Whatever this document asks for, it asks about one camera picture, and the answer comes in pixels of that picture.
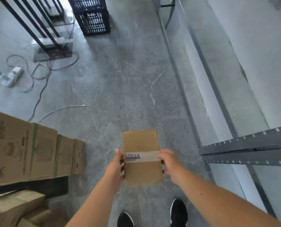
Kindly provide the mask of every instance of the white shoe sole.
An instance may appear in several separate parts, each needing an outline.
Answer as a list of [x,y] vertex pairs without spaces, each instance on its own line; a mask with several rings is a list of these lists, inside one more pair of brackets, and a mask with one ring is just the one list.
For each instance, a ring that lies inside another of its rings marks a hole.
[[132,223],[133,223],[133,226],[135,227],[135,225],[134,225],[134,221],[133,221],[132,217],[129,215],[129,213],[127,213],[127,212],[124,212],[124,213],[128,215],[128,217],[130,218],[130,220],[131,220],[131,221],[132,221]]
[[175,200],[176,200],[176,199],[173,200],[173,202],[172,202],[172,204],[171,204],[171,207],[170,207],[170,222],[171,222],[171,224],[172,224],[171,212],[172,212],[172,206],[173,206],[173,203],[175,202]]

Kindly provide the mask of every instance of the gray marble floor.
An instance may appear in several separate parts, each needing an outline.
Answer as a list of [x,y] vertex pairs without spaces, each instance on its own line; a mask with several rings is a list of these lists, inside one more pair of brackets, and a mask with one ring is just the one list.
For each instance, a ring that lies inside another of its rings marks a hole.
[[[122,146],[122,132],[157,129],[161,148],[176,152],[192,172],[210,180],[198,154],[197,140],[184,102],[182,90],[162,34],[152,0],[106,0],[111,16],[111,34],[84,38],[74,28],[74,50],[79,61],[72,67],[52,72],[33,121],[68,105],[45,118],[45,126],[59,133],[86,141],[86,170],[69,177],[69,193],[53,198],[49,207],[54,212],[72,217],[104,174]],[[0,4],[0,69],[10,54],[26,57],[30,69],[32,48],[28,34]],[[55,68],[74,61],[74,57],[58,60]],[[25,67],[22,60],[12,62]],[[46,73],[40,68],[37,76]],[[24,74],[20,87],[29,86]],[[0,111],[28,119],[44,86],[35,82],[30,93],[18,86],[7,89],[0,84]],[[207,226],[195,207],[169,177],[155,186],[128,188],[125,183],[115,195],[109,226],[115,226],[119,213],[127,211],[136,227],[169,226],[170,205],[180,197],[187,204],[188,226]]]

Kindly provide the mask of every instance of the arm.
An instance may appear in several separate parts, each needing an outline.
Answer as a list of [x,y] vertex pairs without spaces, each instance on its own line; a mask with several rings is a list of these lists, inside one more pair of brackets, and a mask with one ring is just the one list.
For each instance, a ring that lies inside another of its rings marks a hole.
[[250,202],[185,169],[168,149],[157,155],[169,174],[212,227],[281,227],[281,222]]
[[105,175],[94,187],[81,208],[66,227],[107,227],[112,208],[113,197],[123,182],[123,155],[115,150],[115,157],[106,168]]

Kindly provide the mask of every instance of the black plastic crate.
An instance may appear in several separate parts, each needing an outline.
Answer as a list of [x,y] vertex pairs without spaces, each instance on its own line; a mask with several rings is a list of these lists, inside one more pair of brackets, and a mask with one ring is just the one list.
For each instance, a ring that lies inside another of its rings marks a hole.
[[105,9],[105,0],[68,0],[74,13]]
[[84,36],[110,33],[109,14],[106,8],[74,15]]

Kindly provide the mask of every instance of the printed label on tape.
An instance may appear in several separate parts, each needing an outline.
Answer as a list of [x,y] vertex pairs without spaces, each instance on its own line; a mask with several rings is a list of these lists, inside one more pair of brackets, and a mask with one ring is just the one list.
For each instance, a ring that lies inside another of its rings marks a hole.
[[144,163],[144,162],[158,162],[160,161],[156,155],[160,153],[157,151],[146,152],[127,152],[125,153],[127,163]]

